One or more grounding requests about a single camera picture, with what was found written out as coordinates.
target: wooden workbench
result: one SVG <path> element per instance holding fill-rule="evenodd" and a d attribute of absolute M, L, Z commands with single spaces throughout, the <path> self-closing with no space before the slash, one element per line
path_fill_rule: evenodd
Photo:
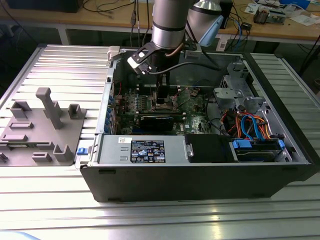
<path fill-rule="evenodd" d="M 96 0 L 98 4 L 107 3 L 109 0 Z M 304 26 L 291 19 L 286 19 L 284 24 L 255 24 L 253 14 L 244 13 L 246 4 L 251 3 L 250 0 L 234 0 L 238 14 L 244 22 L 252 24 L 249 40 L 270 41 L 270 42 L 287 42 L 287 43 L 305 43 L 311 44 L 315 41 L 320 33 L 319 25 Z M 103 9 L 115 8 L 130 3 L 130 0 L 120 0 L 118 3 L 103 6 Z M 152 25 L 152 4 L 149 5 L 150 24 Z M 86 7 L 96 10 L 94 0 L 90 0 Z M 129 32 L 131 30 L 130 19 L 133 11 L 133 4 L 112 11 L 108 16 L 97 12 L 90 12 L 83 8 L 77 13 L 53 12 L 42 10 L 22 10 L 9 9 L 10 14 L 18 20 L 22 25 L 31 25 L 39 27 L 57 28 L 63 44 L 68 44 L 68 36 L 66 29 L 82 29 L 82 30 L 100 30 Z M 312 6 L 309 10 L 320 11 L 320 7 L 316 9 Z M 147 5 L 139 3 L 140 28 L 144 32 L 148 26 Z M 12 24 L 12 19 L 0 9 L 0 23 Z M 222 39 L 221 43 L 226 42 L 237 30 L 232 21 L 228 21 L 226 29 L 220 29 L 218 38 Z"/>

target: workbench leg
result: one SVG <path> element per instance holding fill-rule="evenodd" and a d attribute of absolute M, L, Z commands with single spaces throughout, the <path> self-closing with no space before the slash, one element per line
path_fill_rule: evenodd
<path fill-rule="evenodd" d="M 68 38 L 68 35 L 67 35 L 67 29 L 64 26 L 59 26 L 56 29 L 59 32 L 61 43 L 63 45 L 70 45 L 69 38 Z"/>
<path fill-rule="evenodd" d="M 224 52 L 229 39 L 230 39 L 230 35 L 229 34 L 220 35 L 219 36 L 219 42 L 218 42 L 218 45 L 216 46 L 215 50 L 218 51 L 218 52 Z"/>

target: sticker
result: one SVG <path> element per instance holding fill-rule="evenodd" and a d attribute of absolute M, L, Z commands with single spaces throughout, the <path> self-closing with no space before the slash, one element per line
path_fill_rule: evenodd
<path fill-rule="evenodd" d="M 132 141 L 132 137 L 119 137 L 119 144 L 129 144 Z"/>
<path fill-rule="evenodd" d="M 166 162 L 164 141 L 131 141 L 131 162 L 140 164 L 159 164 Z"/>

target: green circuit board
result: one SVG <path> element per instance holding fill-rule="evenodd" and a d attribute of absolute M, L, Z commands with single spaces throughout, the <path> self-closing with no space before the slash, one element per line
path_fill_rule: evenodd
<path fill-rule="evenodd" d="M 120 101 L 117 113 L 118 131 L 121 135 L 145 134 L 139 121 L 143 116 L 172 117 L 172 131 L 166 135 L 210 134 L 211 127 L 205 113 L 206 96 L 198 89 L 183 89 L 170 96 L 172 109 L 156 106 L 150 95 L 140 95 L 134 90 L 126 92 Z"/>

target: motherboard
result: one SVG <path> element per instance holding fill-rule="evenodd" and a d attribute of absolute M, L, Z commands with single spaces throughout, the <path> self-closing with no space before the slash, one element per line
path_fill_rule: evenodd
<path fill-rule="evenodd" d="M 116 97 L 117 134 L 185 135 L 212 133 L 206 115 L 207 95 L 196 87 L 171 87 L 162 104 L 151 85 L 129 88 Z"/>

